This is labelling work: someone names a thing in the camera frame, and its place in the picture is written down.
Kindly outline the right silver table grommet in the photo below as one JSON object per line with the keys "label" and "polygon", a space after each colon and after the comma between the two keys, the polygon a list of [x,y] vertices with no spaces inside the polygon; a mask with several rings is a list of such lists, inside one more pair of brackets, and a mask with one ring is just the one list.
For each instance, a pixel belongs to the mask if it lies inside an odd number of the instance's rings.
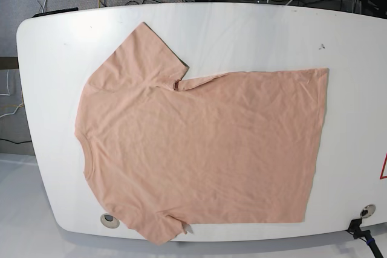
{"label": "right silver table grommet", "polygon": [[362,209],[362,211],[360,212],[360,217],[362,219],[369,218],[375,213],[375,211],[376,211],[376,206],[374,204],[369,204]]}

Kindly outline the black flat bar table edge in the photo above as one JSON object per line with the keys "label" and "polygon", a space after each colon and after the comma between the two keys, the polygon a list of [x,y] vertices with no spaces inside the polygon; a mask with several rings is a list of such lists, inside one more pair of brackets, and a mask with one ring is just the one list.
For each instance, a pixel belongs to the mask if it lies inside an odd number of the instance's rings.
{"label": "black flat bar table edge", "polygon": [[44,12],[44,13],[36,13],[31,18],[38,18],[38,17],[43,17],[43,16],[51,16],[51,15],[56,15],[56,14],[61,14],[61,13],[69,13],[69,12],[74,12],[74,11],[79,11],[79,8],[78,7],[74,7],[74,8],[66,8],[66,9],[61,9],[61,10],[55,10],[55,11],[48,11],[48,12]]}

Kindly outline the red triangle warning sticker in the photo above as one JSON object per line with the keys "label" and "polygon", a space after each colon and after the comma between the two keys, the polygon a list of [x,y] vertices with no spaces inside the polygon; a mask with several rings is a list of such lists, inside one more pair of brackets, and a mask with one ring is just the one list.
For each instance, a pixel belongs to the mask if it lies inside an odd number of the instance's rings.
{"label": "red triangle warning sticker", "polygon": [[387,162],[387,155],[385,156],[385,160],[383,162],[382,171],[380,173],[380,179],[386,179],[387,173],[386,173],[386,162]]}

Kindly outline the peach pink T-shirt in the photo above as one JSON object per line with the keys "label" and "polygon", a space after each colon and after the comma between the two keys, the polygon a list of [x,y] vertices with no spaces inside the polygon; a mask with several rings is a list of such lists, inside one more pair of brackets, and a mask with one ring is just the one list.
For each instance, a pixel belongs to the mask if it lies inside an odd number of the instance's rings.
{"label": "peach pink T-shirt", "polygon": [[328,70],[187,71],[140,24],[87,80],[75,135],[99,204],[156,244],[193,224],[302,222]]}

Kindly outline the left silver table grommet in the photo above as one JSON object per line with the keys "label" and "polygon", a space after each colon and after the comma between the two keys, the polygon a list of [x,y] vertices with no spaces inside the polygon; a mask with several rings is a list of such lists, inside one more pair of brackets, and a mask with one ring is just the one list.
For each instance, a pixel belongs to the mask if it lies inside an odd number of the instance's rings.
{"label": "left silver table grommet", "polygon": [[115,229],[120,225],[120,221],[110,214],[102,214],[100,217],[102,225],[106,228]]}

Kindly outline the silver table grommet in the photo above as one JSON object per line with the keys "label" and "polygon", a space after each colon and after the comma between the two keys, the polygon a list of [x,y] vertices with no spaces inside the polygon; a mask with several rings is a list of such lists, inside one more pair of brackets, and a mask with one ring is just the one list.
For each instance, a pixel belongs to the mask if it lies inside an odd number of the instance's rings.
{"label": "silver table grommet", "polygon": [[120,221],[110,214],[102,214],[100,217],[102,225],[106,228],[115,229],[120,225]]}
{"label": "silver table grommet", "polygon": [[360,212],[360,217],[362,219],[369,218],[375,213],[375,211],[376,211],[376,206],[374,204],[369,204],[362,209],[362,211]]}

